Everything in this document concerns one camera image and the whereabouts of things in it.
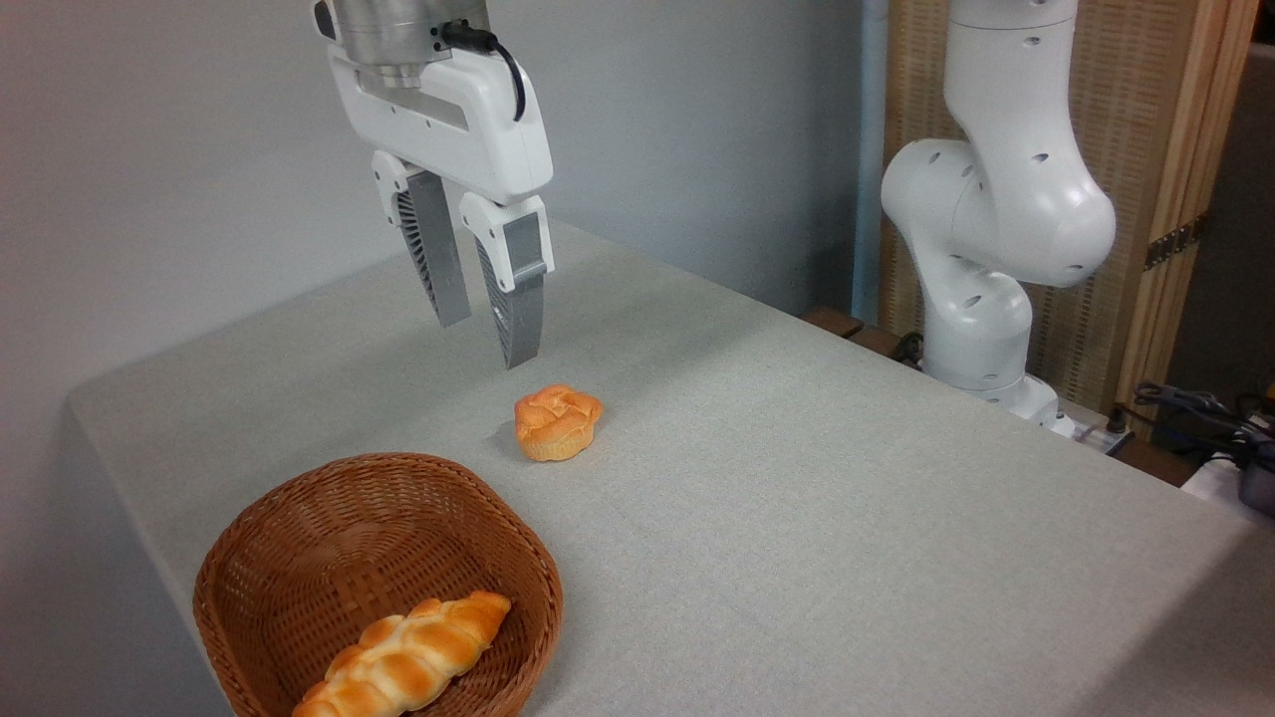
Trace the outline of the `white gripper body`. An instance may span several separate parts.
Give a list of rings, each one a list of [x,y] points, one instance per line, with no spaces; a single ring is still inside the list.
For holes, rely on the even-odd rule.
[[[465,54],[423,65],[419,85],[389,87],[334,45],[332,73],[356,135],[501,205],[536,195],[555,177],[544,122],[530,79],[525,108],[500,56]]]

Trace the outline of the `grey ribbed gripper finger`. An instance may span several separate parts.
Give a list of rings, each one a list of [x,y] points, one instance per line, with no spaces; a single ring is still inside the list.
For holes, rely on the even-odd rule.
[[[504,364],[513,370],[539,352],[544,278],[555,272],[546,207],[538,196],[504,207],[465,191],[459,208],[476,236]]]
[[[382,213],[399,228],[439,323],[472,315],[442,179],[427,168],[374,151],[371,159]]]

